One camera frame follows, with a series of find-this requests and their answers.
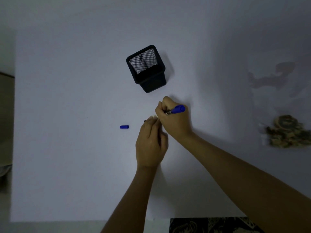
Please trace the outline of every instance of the person's right hand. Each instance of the person's right hand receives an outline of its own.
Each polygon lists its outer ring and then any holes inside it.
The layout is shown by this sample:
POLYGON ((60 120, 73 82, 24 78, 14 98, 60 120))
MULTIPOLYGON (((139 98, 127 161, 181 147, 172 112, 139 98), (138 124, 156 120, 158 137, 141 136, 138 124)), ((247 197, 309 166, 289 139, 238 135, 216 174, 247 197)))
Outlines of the person's right hand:
POLYGON ((159 101, 155 112, 167 133, 178 141, 191 135, 192 129, 189 122, 189 111, 186 105, 184 105, 186 108, 185 112, 170 115, 166 115, 164 113, 167 110, 174 109, 176 105, 180 104, 174 102, 171 98, 166 96, 163 98, 162 102, 159 101))

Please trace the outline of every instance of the hand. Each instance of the hand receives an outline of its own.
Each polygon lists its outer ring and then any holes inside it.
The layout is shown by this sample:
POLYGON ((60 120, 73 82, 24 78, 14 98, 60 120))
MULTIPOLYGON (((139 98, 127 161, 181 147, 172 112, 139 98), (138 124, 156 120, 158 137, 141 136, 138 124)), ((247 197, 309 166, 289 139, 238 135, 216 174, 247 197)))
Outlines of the hand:
POLYGON ((161 131, 161 122, 155 117, 147 119, 136 141, 138 168, 157 168, 168 149, 168 137, 161 131))
POLYGON ((166 115, 164 111, 174 109, 176 105, 168 96, 163 98, 163 102, 159 101, 158 107, 155 109, 165 130, 174 137, 177 141, 192 134, 192 129, 189 122, 189 112, 186 105, 186 111, 178 114, 166 115))

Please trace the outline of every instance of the patterned fabric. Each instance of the patterned fabric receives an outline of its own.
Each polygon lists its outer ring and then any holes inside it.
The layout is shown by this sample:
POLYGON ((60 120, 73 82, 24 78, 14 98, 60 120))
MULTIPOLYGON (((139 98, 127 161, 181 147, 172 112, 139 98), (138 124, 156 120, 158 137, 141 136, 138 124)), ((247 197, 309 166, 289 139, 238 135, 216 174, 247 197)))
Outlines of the patterned fabric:
POLYGON ((171 218, 169 233, 264 233, 248 217, 171 218))

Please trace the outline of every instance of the pen holder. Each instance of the pen holder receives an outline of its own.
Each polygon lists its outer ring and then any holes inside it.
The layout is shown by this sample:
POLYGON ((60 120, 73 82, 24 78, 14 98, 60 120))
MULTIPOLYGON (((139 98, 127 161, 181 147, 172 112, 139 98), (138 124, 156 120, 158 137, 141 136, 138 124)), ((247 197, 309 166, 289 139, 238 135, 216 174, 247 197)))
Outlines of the pen holder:
POLYGON ((149 93, 166 84, 165 66, 153 45, 136 52, 126 58, 134 81, 149 93))

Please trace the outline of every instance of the person's left arm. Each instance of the person's left arm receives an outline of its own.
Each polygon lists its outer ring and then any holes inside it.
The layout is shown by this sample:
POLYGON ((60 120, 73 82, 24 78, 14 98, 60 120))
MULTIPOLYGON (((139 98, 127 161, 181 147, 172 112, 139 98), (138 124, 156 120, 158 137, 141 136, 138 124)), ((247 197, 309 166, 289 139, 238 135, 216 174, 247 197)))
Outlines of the person's left arm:
POLYGON ((153 179, 168 148, 160 127, 160 120, 152 117, 142 125, 136 141, 136 174, 101 233, 143 233, 153 179))

